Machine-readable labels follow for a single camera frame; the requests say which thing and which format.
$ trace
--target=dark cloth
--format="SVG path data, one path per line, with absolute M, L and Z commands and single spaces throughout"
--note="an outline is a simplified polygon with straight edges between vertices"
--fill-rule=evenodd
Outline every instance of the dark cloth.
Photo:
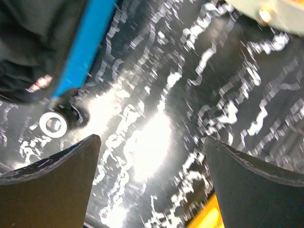
M 54 73 L 81 1 L 0 0 L 0 92 L 24 90 Z

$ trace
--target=white object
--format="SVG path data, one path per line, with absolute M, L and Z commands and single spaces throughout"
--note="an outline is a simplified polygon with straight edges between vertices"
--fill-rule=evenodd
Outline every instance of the white object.
M 58 119 L 61 123 L 61 126 L 57 132 L 51 132 L 50 130 L 47 129 L 47 123 L 52 118 Z M 44 113 L 39 120 L 39 126 L 42 132 L 51 138 L 60 138 L 64 136 L 67 133 L 67 128 L 68 128 L 66 118 L 64 118 L 61 114 L 56 112 Z

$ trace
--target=black fabric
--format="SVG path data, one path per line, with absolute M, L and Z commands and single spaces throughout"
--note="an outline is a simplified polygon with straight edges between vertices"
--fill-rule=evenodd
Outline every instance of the black fabric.
M 58 75 L 58 52 L 76 30 L 81 2 L 0 0 L 0 92 L 24 90 L 46 74 Z
M 205 153 L 225 228 L 303 228 L 304 175 L 214 139 Z

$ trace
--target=beige panel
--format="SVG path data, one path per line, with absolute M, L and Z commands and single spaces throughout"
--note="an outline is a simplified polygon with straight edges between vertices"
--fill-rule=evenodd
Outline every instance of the beige panel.
M 226 0 L 226 2 L 260 23 L 265 22 L 289 33 L 304 35 L 302 0 Z

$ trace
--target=white washer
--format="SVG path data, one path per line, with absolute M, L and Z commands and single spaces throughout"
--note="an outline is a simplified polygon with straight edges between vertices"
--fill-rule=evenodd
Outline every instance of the white washer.
M 58 119 L 61 123 L 61 126 L 57 132 L 51 132 L 47 129 L 47 122 L 52 118 Z M 39 126 L 43 131 L 43 133 L 46 134 L 48 137 L 60 138 L 67 133 L 68 124 L 66 118 L 64 118 L 61 114 L 56 112 L 48 112 L 48 113 L 44 113 L 41 116 L 39 120 Z

